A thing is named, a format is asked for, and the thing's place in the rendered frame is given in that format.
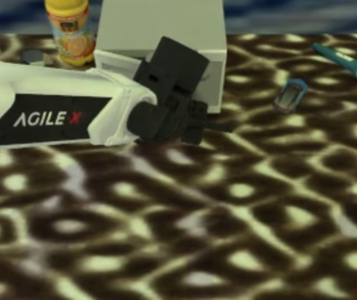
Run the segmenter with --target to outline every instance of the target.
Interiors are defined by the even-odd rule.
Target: blue object
[[[313,43],[312,48],[319,52],[324,57],[328,58],[330,61],[339,64],[344,69],[350,71],[356,76],[357,73],[357,59],[353,59],[345,54],[336,52],[334,49],[323,46],[318,42]]]
[[[283,114],[293,113],[307,90],[308,85],[302,79],[293,78],[287,80],[285,86],[274,100],[274,108]]]

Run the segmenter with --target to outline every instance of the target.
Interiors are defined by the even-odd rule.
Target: orange juice bottle
[[[45,0],[60,58],[73,66],[93,61],[95,37],[88,0]]]

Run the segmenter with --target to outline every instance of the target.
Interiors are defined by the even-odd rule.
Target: table
[[[211,119],[234,134],[0,151],[0,300],[357,299],[357,80],[310,47],[357,57],[357,34],[228,42]],[[0,43],[55,58],[50,37]],[[288,77],[309,91],[285,116]]]

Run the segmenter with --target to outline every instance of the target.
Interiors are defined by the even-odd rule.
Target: blue background
[[[90,3],[97,28],[102,0]],[[224,0],[224,6],[230,34],[357,33],[357,0]],[[0,33],[51,33],[44,0],[0,0]]]

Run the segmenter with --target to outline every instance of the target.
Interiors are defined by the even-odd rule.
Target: tabletop
[[[357,58],[357,34],[230,36],[235,130],[199,147],[0,150],[0,300],[357,299],[357,79],[313,42]],[[66,68],[51,37],[0,44]]]

